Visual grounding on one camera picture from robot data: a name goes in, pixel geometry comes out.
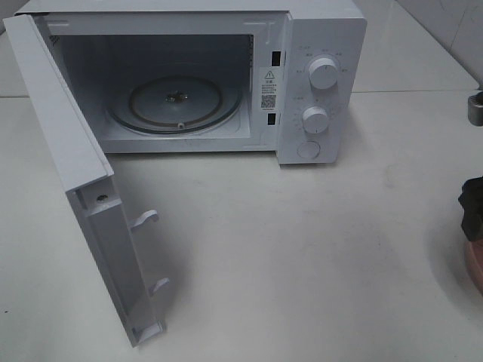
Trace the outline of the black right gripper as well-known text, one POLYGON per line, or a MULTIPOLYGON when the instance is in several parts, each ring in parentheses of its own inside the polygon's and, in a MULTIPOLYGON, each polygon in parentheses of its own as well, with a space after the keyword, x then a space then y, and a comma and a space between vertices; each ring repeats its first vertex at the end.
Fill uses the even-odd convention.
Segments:
POLYGON ((470 242, 482 239, 482 177, 468 179, 458 201, 463 208, 461 228, 470 242))

